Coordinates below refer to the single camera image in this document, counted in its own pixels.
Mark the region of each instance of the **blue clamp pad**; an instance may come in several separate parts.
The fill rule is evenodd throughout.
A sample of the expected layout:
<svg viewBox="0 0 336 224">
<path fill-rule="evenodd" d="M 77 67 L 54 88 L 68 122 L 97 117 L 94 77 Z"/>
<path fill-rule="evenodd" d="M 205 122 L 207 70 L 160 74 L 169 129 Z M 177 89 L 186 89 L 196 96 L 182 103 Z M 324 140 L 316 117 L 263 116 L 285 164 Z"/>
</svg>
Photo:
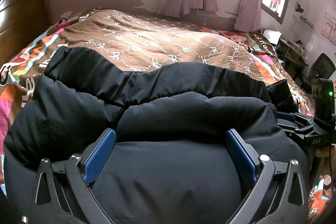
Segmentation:
<svg viewBox="0 0 336 224">
<path fill-rule="evenodd" d="M 110 130 L 96 147 L 84 167 L 84 181 L 87 186 L 97 180 L 107 159 L 116 145 L 116 133 Z"/>
<path fill-rule="evenodd" d="M 295 116 L 291 113 L 278 112 L 278 119 L 287 120 L 290 122 L 295 122 Z"/>
<path fill-rule="evenodd" d="M 243 139 L 236 138 L 231 130 L 225 133 L 225 146 L 244 183 L 254 185 L 257 181 L 256 166 L 243 147 Z"/>
</svg>

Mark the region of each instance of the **wall stain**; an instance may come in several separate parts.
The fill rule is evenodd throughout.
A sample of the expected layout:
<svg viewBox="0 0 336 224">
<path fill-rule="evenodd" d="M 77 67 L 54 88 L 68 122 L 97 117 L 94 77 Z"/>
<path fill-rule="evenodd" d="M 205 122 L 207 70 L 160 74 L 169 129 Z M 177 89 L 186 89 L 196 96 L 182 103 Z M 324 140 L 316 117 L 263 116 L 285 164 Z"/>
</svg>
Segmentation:
<svg viewBox="0 0 336 224">
<path fill-rule="evenodd" d="M 67 11 L 72 11 L 72 15 L 74 15 L 82 10 L 98 7 L 120 10 L 126 13 L 155 16 L 155 13 L 144 8 L 139 8 L 139 6 L 143 5 L 141 0 L 45 0 L 45 3 L 50 24 L 55 24 L 55 22 L 59 21 L 62 18 L 61 15 Z M 214 12 L 205 12 L 202 10 L 191 12 L 189 15 L 183 17 L 183 20 L 216 30 L 232 30 L 236 21 L 235 18 L 224 18 L 216 15 Z"/>
</svg>

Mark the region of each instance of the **black cable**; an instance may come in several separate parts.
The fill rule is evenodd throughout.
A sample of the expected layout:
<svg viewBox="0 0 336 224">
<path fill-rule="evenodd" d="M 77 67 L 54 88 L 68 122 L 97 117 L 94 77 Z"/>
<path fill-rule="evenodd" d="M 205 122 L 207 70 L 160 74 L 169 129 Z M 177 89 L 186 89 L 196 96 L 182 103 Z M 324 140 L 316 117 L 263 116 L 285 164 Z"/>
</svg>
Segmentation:
<svg viewBox="0 0 336 224">
<path fill-rule="evenodd" d="M 334 180 L 333 180 L 333 170 L 331 166 L 331 147 L 332 147 L 331 135 L 332 134 L 330 134 L 330 143 L 329 143 L 329 168 L 330 168 L 330 178 L 331 178 L 331 193 L 333 193 L 334 192 Z"/>
</svg>

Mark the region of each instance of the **patterned bedspread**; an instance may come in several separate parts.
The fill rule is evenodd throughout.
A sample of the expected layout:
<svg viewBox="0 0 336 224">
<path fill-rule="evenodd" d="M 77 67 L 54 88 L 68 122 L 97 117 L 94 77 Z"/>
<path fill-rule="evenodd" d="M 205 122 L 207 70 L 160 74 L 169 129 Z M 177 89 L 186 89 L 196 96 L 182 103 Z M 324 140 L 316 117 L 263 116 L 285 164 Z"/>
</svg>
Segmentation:
<svg viewBox="0 0 336 224">
<path fill-rule="evenodd" d="M 8 128 L 32 97 L 41 73 L 61 46 L 94 49 L 127 71 L 151 71 L 174 62 L 202 62 L 243 72 L 267 85 L 287 79 L 300 111 L 313 115 L 308 98 L 283 70 L 273 46 L 262 35 L 214 31 L 187 22 L 93 9 L 50 27 L 1 67 L 1 166 Z"/>
</svg>

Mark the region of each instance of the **black office chair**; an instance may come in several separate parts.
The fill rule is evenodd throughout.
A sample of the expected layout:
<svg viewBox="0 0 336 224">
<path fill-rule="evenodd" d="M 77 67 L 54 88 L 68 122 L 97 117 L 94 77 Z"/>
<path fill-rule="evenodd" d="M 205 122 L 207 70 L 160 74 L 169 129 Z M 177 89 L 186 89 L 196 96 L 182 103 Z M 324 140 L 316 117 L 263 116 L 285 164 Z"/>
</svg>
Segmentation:
<svg viewBox="0 0 336 224">
<path fill-rule="evenodd" d="M 301 80 L 301 88 L 308 94 L 311 94 L 311 84 L 312 79 L 324 78 L 329 79 L 329 77 L 336 70 L 334 63 L 331 59 L 324 53 L 321 53 L 317 60 L 313 63 L 310 68 L 308 77 L 301 74 L 299 76 Z"/>
</svg>

